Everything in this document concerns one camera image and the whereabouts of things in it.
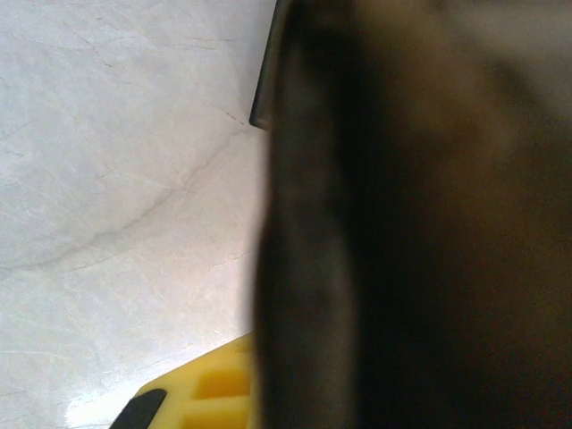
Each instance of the white floor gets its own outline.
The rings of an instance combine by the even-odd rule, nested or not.
[[[107,427],[248,329],[273,0],[0,0],[0,428]]]

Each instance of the white marble surface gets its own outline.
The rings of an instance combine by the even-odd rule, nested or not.
[[[0,0],[0,429],[107,427],[248,329],[273,0]]]

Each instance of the yellow plastic object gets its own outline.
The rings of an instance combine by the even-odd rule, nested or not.
[[[251,334],[142,387],[167,391],[148,429],[257,429]]]

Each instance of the yellow grid tray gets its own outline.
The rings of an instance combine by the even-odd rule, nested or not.
[[[143,386],[110,429],[257,429],[251,334]]]

